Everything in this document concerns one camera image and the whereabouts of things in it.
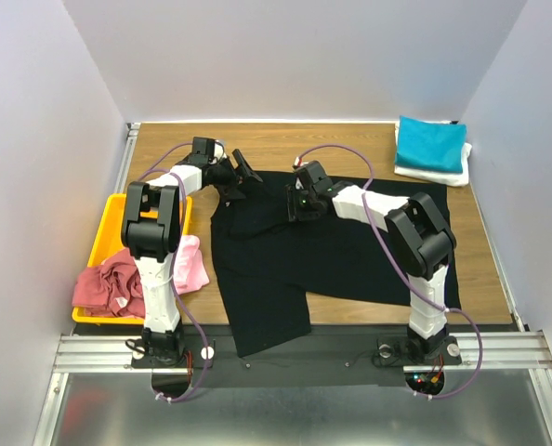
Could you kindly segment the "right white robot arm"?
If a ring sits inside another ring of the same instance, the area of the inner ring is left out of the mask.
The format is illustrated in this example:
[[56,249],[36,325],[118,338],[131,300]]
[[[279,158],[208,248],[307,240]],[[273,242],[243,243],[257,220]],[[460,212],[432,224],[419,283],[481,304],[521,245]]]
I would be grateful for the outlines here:
[[422,358],[436,354],[448,336],[445,281],[456,239],[433,199],[424,192],[406,198],[335,182],[317,161],[296,158],[293,172],[286,188],[289,220],[331,214],[368,224],[410,291],[407,347]]

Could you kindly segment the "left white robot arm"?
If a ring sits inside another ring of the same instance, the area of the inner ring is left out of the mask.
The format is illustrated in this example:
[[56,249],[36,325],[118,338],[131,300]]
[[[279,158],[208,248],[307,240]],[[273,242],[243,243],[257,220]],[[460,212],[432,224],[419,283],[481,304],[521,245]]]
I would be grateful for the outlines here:
[[132,348],[163,361],[180,358],[185,348],[173,271],[187,198],[212,186],[226,201],[240,200],[240,184],[261,180],[238,149],[228,153],[221,141],[202,137],[190,145],[184,159],[170,169],[153,167],[149,172],[160,176],[131,182],[125,196],[121,241],[135,260],[145,305],[141,339]]

